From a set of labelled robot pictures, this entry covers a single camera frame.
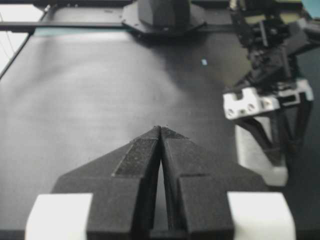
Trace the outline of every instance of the white block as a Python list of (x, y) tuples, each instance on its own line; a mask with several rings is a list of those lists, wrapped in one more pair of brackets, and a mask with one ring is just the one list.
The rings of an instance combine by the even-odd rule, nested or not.
[(43, 194), (33, 205), (25, 240), (86, 240), (92, 193)]
[(294, 219), (282, 193), (228, 192), (234, 240), (295, 240)]
[[(270, 122), (265, 117), (257, 117), (271, 138)], [(269, 186), (283, 187), (288, 181), (288, 168), (283, 156), (281, 165), (274, 166), (269, 161), (257, 141), (250, 132), (240, 126), (235, 126), (235, 142), (238, 163), (261, 175)]]

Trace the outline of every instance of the small blue object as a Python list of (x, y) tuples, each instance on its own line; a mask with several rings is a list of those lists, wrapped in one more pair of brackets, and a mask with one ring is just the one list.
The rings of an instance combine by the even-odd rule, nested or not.
[(202, 62), (202, 65), (203, 65), (203, 66), (207, 66), (207, 65), (208, 65), (208, 62), (207, 62), (206, 59), (202, 59), (201, 62)]
[(302, 3), (313, 19), (320, 18), (320, 0), (302, 0)]

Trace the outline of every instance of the wire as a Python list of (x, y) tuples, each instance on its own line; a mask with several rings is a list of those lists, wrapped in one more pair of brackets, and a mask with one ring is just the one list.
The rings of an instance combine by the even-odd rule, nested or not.
[[(0, 12), (0, 20), (1, 20), (1, 22), (4, 22), (4, 18), (2, 17), (1, 12)], [(12, 45), (12, 42), (11, 42), (11, 39), (10, 39), (10, 37), (9, 37), (8, 31), (6, 31), (5, 34), (6, 34), (6, 37), (7, 37), (7, 39), (8, 39), (8, 42), (9, 42), (9, 44), (10, 44), (12, 53), (15, 53), (15, 49), (14, 49), (14, 46)]]
[(1, 42), (1, 41), (0, 41), (0, 46), (1, 46), (1, 48), (2, 48), (2, 50), (3, 50), (3, 52), (4, 52), (4, 54), (6, 55), (6, 57), (10, 60), (10, 57), (9, 57), (9, 55), (8, 55), (8, 53), (7, 53), (6, 49), (5, 49), (5, 46), (2, 44), (2, 42)]

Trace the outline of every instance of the black mount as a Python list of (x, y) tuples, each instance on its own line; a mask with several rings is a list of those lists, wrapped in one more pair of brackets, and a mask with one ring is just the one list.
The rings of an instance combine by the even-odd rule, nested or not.
[(181, 36), (205, 25), (203, 8), (189, 0), (184, 7), (178, 4), (179, 0), (138, 0), (124, 7), (122, 23), (143, 35), (166, 37)]

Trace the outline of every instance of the black table surface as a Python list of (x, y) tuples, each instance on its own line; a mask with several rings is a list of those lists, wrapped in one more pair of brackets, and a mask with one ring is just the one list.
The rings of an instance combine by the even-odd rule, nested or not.
[[(319, 55), (299, 58), (315, 102), (305, 146), (283, 189), (304, 229), (320, 229)], [(126, 31), (33, 35), (0, 82), (0, 239), (23, 236), (37, 195), (49, 193), (60, 175), (155, 125), (236, 161), (222, 92), (249, 68), (233, 33), (171, 40)], [(162, 181), (160, 174), (160, 219)]]

